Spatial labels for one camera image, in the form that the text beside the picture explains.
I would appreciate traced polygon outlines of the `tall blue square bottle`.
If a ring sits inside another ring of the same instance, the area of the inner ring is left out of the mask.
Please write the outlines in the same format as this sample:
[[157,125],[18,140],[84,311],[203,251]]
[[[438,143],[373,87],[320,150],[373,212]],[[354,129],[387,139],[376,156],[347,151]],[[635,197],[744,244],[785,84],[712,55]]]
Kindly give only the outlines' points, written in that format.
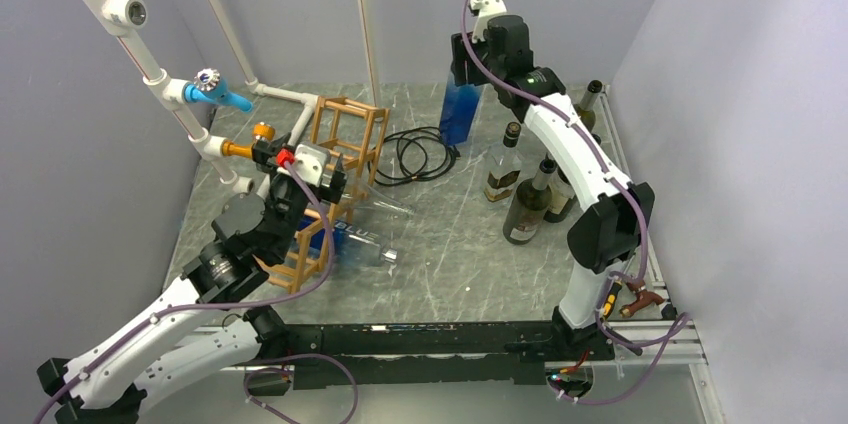
[[481,85],[459,84],[454,72],[449,72],[438,126],[446,146],[467,141],[482,93]]

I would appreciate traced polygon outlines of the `wooden wine rack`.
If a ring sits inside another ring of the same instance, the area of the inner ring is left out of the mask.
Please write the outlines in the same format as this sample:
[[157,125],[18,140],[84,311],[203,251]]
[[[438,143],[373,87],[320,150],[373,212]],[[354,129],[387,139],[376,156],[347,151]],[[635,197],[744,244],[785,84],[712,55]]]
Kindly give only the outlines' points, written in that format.
[[[305,131],[298,136],[306,151],[326,159],[316,196],[330,224],[351,224],[354,208],[376,195],[370,186],[375,183],[389,117],[386,108],[348,97],[317,98]],[[309,204],[284,257],[258,263],[272,285],[294,294],[326,271],[330,248],[340,251],[335,239],[323,226],[318,209]]]

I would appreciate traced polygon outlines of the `dark wine bottle front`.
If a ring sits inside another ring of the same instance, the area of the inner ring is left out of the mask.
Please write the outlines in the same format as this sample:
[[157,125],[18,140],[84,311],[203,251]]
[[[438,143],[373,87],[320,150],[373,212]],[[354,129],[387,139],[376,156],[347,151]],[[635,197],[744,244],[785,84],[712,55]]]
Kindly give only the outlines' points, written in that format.
[[552,200],[550,180],[556,170],[556,162],[546,156],[536,174],[517,186],[502,228],[508,242],[523,245],[535,237]]

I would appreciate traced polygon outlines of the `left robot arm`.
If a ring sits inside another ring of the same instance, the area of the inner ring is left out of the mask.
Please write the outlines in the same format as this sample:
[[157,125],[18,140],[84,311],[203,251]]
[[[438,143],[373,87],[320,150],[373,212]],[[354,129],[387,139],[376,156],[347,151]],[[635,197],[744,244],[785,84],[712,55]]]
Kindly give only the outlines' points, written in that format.
[[255,301],[267,267],[283,260],[308,210],[338,203],[341,158],[313,144],[256,142],[265,194],[231,197],[212,221],[213,240],[146,309],[72,359],[51,358],[37,375],[59,423],[134,423],[179,390],[222,368],[279,361],[286,328],[271,299]]

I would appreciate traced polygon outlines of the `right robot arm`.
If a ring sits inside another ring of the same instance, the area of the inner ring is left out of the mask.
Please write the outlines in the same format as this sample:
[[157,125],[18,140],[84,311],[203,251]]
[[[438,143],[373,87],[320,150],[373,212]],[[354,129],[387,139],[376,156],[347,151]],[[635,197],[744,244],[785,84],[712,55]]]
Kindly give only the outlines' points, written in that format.
[[655,193],[648,183],[633,182],[603,152],[562,81],[553,70],[535,65],[529,44],[529,27],[521,17],[499,15],[486,23],[480,42],[466,30],[452,35],[451,67],[461,84],[495,88],[499,102],[541,141],[575,192],[582,214],[567,243],[576,264],[550,335],[555,353],[574,359],[600,332],[610,281],[626,277],[634,254],[640,256],[634,278],[647,272]]

